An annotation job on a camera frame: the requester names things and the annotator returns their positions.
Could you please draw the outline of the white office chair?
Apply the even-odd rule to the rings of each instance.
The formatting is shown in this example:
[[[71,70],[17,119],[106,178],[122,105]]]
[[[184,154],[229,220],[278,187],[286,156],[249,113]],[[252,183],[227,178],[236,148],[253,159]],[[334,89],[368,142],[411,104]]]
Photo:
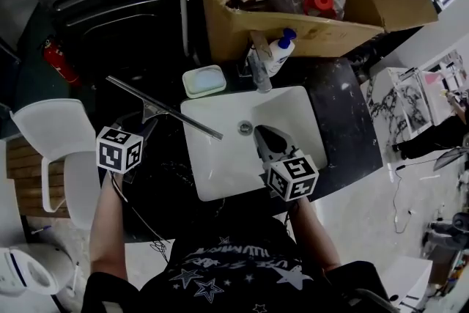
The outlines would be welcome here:
[[[29,104],[10,114],[30,145],[43,157],[43,209],[55,213],[62,204],[73,224],[90,230],[100,196],[96,164],[96,133],[84,106],[76,99],[50,99]],[[64,160],[64,198],[53,205],[49,165]]]

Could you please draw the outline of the person's black star-print shirt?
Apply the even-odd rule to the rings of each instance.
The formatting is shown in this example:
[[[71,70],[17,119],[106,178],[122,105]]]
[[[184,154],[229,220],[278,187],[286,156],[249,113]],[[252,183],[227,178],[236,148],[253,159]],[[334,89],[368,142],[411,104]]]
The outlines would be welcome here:
[[[206,221],[176,239],[142,288],[107,273],[86,284],[82,313],[385,313],[370,262],[307,269],[277,219]]]

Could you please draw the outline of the white toilet brush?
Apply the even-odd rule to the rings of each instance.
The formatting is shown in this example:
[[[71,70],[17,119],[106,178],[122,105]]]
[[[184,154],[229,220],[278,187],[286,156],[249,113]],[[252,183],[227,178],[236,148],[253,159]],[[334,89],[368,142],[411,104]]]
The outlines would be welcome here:
[[[80,263],[76,262],[75,267],[74,267],[74,271],[73,271],[72,280],[71,280],[70,284],[66,286],[66,292],[71,298],[75,297],[75,289],[76,289],[79,269],[80,269]]]

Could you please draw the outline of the black marble table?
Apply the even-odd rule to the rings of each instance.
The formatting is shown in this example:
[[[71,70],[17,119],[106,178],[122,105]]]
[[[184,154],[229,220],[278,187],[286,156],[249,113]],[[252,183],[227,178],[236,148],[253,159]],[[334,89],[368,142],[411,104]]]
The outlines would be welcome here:
[[[137,81],[130,70],[117,76],[126,84],[182,113],[188,98],[182,84],[183,64],[172,62],[142,73]],[[236,65],[223,63],[224,91],[209,95],[257,91],[251,78],[241,78]],[[350,64],[343,59],[294,58],[273,78],[273,88],[302,86],[308,92],[327,157],[326,167],[310,200],[320,199],[378,170],[383,162],[363,95]],[[184,232],[195,218],[224,208],[236,216],[259,203],[269,214],[286,210],[286,203],[271,197],[265,185],[244,194],[204,202],[199,199],[188,154],[186,124],[159,115],[144,148],[136,176],[125,183],[128,202],[124,208],[127,242],[147,242],[158,237],[171,240]]]

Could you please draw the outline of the white toilet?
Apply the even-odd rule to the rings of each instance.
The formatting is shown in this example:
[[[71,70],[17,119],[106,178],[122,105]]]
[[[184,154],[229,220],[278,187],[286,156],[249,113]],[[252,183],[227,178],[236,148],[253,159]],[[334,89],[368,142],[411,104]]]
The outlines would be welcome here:
[[[75,264],[60,248],[47,243],[0,247],[0,295],[25,291],[55,295],[73,278]]]

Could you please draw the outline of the chrome faucet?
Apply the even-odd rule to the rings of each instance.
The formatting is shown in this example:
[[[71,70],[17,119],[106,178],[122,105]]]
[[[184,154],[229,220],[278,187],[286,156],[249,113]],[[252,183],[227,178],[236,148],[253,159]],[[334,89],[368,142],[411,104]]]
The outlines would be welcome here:
[[[266,64],[273,61],[273,54],[266,37],[260,31],[250,31],[251,47],[246,57],[253,82],[260,93],[268,93],[273,87]]]

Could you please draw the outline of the person's left forearm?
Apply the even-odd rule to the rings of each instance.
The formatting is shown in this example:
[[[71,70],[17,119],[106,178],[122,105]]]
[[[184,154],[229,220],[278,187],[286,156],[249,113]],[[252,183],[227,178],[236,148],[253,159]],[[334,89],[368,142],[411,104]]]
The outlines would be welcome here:
[[[122,200],[113,182],[120,186],[122,176],[104,177],[89,237],[90,272],[127,280]]]

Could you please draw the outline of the white marble-pattern cabinet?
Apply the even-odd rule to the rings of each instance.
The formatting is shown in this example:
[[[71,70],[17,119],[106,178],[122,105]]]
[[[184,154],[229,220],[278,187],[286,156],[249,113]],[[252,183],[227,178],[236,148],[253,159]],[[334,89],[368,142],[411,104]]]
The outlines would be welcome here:
[[[417,69],[386,68],[361,84],[361,91],[382,150],[432,127]]]

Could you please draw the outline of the wooden step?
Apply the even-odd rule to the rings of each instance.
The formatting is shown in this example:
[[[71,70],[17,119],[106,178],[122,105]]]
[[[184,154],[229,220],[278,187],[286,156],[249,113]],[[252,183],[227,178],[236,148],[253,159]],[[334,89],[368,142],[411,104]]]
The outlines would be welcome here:
[[[43,208],[41,162],[43,157],[23,137],[9,140],[6,151],[7,178],[14,181],[19,213],[22,216],[69,218],[64,202],[64,160],[49,164],[49,193],[54,213]]]

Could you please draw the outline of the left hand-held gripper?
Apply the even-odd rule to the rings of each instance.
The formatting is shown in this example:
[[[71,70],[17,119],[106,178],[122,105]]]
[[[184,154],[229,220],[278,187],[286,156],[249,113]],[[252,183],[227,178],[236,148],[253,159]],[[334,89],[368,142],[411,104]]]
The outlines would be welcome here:
[[[140,120],[141,113],[130,113],[119,117],[111,127],[103,127],[96,138],[98,167],[125,174],[142,162],[144,148],[158,120]]]

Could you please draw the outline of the pale green soap dish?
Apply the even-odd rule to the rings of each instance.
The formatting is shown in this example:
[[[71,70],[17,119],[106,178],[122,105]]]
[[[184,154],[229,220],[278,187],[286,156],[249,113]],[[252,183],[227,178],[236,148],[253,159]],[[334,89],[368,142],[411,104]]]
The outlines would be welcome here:
[[[189,70],[182,75],[186,95],[190,99],[221,92],[226,88],[226,79],[218,65]]]

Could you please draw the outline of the red fire extinguisher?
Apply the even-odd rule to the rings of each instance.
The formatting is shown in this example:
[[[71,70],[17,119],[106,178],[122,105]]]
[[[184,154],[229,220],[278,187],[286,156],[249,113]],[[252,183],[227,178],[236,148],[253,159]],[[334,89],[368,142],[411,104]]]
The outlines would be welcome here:
[[[81,79],[73,66],[68,62],[61,44],[55,36],[49,35],[42,43],[43,59],[71,86],[79,87]]]

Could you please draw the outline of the white blue-pump soap bottle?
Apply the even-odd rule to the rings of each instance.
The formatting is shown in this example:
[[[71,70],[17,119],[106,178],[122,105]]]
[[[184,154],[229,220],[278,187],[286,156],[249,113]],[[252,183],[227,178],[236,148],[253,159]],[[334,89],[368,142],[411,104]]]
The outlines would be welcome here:
[[[294,39],[297,37],[296,32],[291,28],[285,28],[281,38],[272,41],[270,51],[273,60],[265,63],[268,76],[271,78],[277,74],[285,61],[290,57],[295,49]]]

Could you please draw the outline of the person's right forearm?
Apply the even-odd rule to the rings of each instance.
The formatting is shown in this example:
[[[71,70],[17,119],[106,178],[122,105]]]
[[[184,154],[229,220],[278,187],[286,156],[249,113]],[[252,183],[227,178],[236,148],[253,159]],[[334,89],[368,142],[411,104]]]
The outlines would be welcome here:
[[[289,217],[304,265],[324,272],[341,266],[339,253],[307,197],[296,201]]]

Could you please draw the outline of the metal squeegee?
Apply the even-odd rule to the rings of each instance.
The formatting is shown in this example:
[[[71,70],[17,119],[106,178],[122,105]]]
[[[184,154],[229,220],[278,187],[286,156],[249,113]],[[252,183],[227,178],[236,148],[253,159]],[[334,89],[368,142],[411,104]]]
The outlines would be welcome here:
[[[207,127],[206,125],[203,125],[200,122],[197,122],[196,120],[185,116],[184,114],[181,114],[177,110],[171,108],[170,106],[167,106],[166,104],[154,99],[153,97],[150,97],[149,95],[141,92],[140,90],[134,88],[133,86],[126,84],[125,82],[119,80],[118,78],[115,78],[113,76],[107,76],[106,80],[111,82],[112,84],[116,85],[120,89],[125,90],[126,92],[134,95],[135,97],[139,98],[142,100],[144,110],[143,110],[143,116],[142,116],[142,123],[145,124],[147,120],[159,116],[159,115],[169,115],[175,119],[178,119],[179,121],[183,122],[186,125],[189,125],[190,127],[202,132],[206,136],[209,136],[213,139],[216,139],[218,141],[221,141],[224,137],[222,133],[219,133],[218,131],[213,130],[212,128]]]

